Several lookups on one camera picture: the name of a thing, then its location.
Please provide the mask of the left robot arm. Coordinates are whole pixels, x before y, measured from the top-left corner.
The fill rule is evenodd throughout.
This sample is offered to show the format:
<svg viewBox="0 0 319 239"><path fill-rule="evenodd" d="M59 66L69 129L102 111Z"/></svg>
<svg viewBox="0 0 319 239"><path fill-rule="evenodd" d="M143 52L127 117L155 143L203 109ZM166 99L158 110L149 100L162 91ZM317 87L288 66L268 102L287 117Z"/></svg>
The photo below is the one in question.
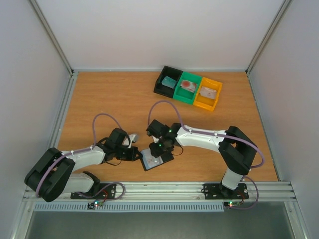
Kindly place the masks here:
<svg viewBox="0 0 319 239"><path fill-rule="evenodd" d="M120 128L112 130L108 137L95 145L76 151L60 151L52 147L45 151L27 173L24 182L38 198L52 202L60 195L71 193L74 198L99 199L107 185L93 173L76 171L90 165L110 164L111 160L136 161L141 153L133 144L137 134L127 134Z"/></svg>

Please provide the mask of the white card with red pattern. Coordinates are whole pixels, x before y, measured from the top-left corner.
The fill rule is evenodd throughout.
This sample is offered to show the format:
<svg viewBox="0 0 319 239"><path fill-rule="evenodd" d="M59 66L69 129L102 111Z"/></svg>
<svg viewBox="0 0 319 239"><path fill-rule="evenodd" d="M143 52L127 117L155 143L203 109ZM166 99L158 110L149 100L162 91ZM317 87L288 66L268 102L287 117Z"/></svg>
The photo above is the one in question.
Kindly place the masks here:
<svg viewBox="0 0 319 239"><path fill-rule="evenodd" d="M143 162L146 170L153 169L157 166L160 166L163 164L163 160L161 157L155 158L154 156L151 155L150 152L144 152L143 155Z"/></svg>

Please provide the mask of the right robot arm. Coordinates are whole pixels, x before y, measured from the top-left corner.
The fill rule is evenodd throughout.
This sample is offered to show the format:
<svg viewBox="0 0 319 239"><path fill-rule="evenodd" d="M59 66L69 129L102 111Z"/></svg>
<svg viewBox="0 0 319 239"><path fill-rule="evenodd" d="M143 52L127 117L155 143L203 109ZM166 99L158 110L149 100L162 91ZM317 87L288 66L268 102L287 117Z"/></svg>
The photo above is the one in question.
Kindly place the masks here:
<svg viewBox="0 0 319 239"><path fill-rule="evenodd" d="M181 123L168 126L153 120L147 128L147 135L154 141L141 151L145 171L172 161L175 147L208 149L221 155L227 169L221 182L211 190L206 189L206 193L220 199L234 199L243 195L238 186L252 168L257 150L256 145L239 128L230 126L227 130L203 130Z"/></svg>

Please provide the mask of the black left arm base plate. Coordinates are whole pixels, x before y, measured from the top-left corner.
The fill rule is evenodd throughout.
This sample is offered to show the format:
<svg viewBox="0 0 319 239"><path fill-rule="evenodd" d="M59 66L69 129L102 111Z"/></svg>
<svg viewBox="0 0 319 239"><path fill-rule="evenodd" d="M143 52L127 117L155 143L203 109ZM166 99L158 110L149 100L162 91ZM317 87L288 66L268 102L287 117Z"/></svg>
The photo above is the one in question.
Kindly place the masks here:
<svg viewBox="0 0 319 239"><path fill-rule="evenodd" d="M113 199L116 193L116 184L98 183L94 184L88 192L74 192L71 193L70 198L75 200L89 200L89 199Z"/></svg>

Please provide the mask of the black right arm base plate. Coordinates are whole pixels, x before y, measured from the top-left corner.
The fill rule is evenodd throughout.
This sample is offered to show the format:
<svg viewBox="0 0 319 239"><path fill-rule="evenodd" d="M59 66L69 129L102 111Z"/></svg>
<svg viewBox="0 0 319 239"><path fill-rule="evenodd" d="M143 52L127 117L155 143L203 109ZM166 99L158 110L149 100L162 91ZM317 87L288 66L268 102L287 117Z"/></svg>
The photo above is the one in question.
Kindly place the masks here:
<svg viewBox="0 0 319 239"><path fill-rule="evenodd" d="M201 189L206 200L241 200L249 199L247 185L239 183L235 190L224 187L221 183L205 183Z"/></svg>

